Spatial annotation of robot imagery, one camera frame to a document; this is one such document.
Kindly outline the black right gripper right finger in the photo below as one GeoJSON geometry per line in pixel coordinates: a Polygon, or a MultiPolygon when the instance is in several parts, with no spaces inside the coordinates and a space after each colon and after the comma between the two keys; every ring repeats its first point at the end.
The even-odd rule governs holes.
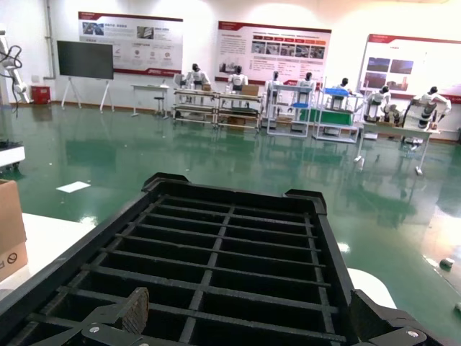
{"type": "Polygon", "coordinates": [[[360,345],[446,345],[403,310],[375,303],[362,290],[351,291],[349,317],[360,345]]]}

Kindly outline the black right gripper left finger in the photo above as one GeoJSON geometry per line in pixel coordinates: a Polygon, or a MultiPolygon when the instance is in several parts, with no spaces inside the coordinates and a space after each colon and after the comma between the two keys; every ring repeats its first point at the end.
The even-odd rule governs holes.
{"type": "Polygon", "coordinates": [[[38,345],[149,345],[142,335],[148,321],[149,292],[136,288],[120,303],[94,309],[77,327],[38,345]]]}

